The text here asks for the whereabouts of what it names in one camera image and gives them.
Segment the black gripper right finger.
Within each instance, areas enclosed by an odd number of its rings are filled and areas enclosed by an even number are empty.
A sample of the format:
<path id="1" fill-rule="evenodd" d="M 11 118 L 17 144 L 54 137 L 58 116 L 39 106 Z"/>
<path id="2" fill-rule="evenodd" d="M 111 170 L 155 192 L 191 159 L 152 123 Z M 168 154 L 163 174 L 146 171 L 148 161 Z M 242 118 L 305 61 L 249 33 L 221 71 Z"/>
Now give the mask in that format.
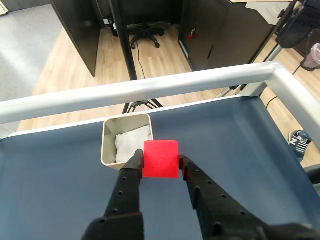
<path id="1" fill-rule="evenodd" d="M 266 224 L 247 211 L 192 160 L 178 157 L 204 240 L 265 240 Z"/>

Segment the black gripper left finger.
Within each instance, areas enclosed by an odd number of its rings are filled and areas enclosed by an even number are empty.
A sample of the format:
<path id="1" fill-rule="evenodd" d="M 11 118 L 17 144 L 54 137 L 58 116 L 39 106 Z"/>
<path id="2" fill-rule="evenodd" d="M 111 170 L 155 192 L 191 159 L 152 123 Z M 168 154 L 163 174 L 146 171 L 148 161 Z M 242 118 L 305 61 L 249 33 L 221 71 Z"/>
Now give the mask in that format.
<path id="1" fill-rule="evenodd" d="M 140 211 L 140 180 L 144 155 L 141 149 L 119 170 L 119 175 L 102 217 L 93 220 L 83 240 L 143 240 L 144 220 Z"/>

